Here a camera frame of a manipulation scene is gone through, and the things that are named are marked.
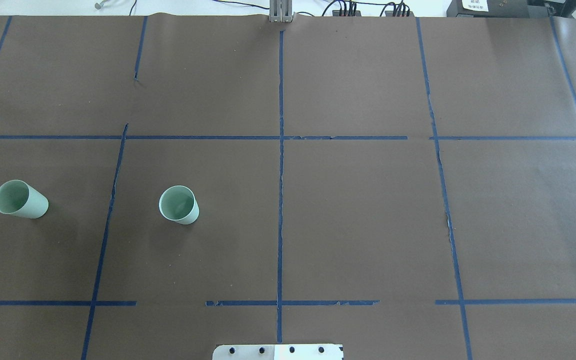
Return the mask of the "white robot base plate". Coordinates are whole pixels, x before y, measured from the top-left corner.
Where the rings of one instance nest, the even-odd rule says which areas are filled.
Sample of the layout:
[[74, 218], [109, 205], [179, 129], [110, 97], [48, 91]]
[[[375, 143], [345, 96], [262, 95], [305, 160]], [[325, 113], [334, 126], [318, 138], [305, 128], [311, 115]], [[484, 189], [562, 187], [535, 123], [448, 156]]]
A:
[[223, 344], [215, 347], [213, 360], [343, 360], [342, 344]]

